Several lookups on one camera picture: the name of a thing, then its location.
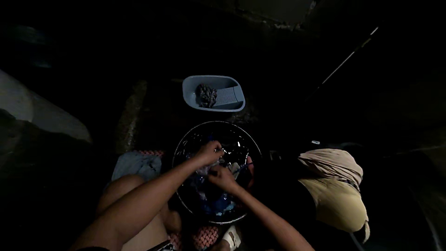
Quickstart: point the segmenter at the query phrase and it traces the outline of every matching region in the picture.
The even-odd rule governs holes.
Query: white sandal
[[[231,251],[234,251],[236,248],[240,246],[241,243],[240,236],[237,234],[234,225],[232,225],[223,235],[223,240],[226,240],[229,243],[229,250]]]

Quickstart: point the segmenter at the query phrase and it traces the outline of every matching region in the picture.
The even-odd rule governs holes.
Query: foot
[[[240,246],[241,239],[235,226],[232,225],[224,234],[220,243],[215,245],[211,251],[234,251]]]

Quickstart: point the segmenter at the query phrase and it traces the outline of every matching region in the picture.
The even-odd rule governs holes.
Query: gray washboard basin
[[[217,102],[212,108],[199,106],[195,91],[200,84],[207,84],[209,87],[217,89]],[[238,112],[245,107],[245,97],[240,84],[235,79],[226,76],[199,75],[187,77],[183,80],[183,98],[190,107],[204,111]]]

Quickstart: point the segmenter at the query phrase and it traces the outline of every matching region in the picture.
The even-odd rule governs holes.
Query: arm
[[[223,155],[222,151],[215,153],[217,147],[221,148],[218,141],[209,142],[195,157],[124,195],[85,229],[71,250],[104,247],[120,251],[124,243],[152,221],[187,177]]]
[[[239,198],[260,219],[285,250],[314,251],[293,226],[238,185],[229,169],[217,167],[214,170],[217,171],[217,176],[209,176],[209,181]]]

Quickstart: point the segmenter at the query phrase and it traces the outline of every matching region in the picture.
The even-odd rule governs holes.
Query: light blue cloth
[[[145,181],[157,178],[161,173],[161,159],[154,155],[144,155],[140,152],[128,152],[119,156],[111,181],[122,176],[136,174]]]

